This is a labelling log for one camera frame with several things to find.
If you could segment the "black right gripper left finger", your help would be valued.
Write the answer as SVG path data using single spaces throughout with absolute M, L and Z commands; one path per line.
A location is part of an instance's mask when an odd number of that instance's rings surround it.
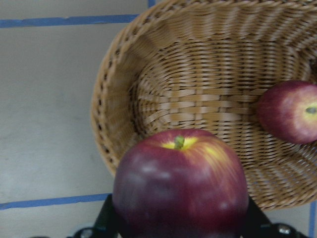
M 94 223 L 95 238 L 117 238 L 119 235 L 117 215 L 114 210 L 112 195 L 108 195 Z

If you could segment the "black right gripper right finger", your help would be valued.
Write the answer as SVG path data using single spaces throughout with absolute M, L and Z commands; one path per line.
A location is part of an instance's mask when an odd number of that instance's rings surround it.
M 272 232 L 272 223 L 249 196 L 249 205 L 244 222 L 245 238 L 268 238 Z

